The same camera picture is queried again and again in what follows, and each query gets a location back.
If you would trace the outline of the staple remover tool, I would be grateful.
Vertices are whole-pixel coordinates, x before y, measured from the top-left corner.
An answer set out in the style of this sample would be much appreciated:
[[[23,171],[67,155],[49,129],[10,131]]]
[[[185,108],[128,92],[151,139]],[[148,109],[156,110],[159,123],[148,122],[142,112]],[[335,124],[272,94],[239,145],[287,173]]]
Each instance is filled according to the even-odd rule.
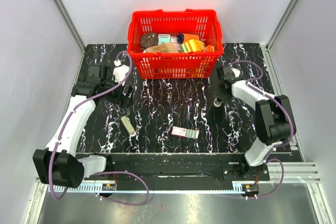
[[[213,106],[216,107],[216,108],[219,108],[221,105],[222,105],[222,99],[220,98],[215,98],[214,101],[213,101]]]

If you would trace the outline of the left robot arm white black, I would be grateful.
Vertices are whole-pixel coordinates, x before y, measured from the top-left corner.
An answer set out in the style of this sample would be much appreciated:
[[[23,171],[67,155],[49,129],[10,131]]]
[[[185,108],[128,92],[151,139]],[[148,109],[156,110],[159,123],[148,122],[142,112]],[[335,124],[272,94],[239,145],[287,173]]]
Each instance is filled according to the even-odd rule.
[[[84,178],[94,174],[104,180],[112,177],[114,168],[106,157],[90,155],[77,159],[76,150],[87,121],[101,99],[123,108],[132,103],[133,87],[124,87],[131,68],[118,60],[114,65],[111,77],[107,66],[90,65],[88,75],[72,89],[58,130],[44,149],[35,150],[33,162],[43,184],[77,188]]]

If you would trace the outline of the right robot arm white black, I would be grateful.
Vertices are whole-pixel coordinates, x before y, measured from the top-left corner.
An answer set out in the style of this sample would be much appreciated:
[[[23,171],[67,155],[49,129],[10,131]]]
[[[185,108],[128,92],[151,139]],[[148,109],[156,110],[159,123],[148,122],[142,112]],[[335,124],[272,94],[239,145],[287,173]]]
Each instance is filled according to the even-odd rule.
[[[255,111],[256,139],[239,162],[237,172],[245,180],[257,177],[269,155],[287,145],[296,133],[290,100],[286,95],[273,95],[244,80],[240,71],[230,65],[216,69],[219,79],[213,105],[219,108],[231,98],[237,98]]]

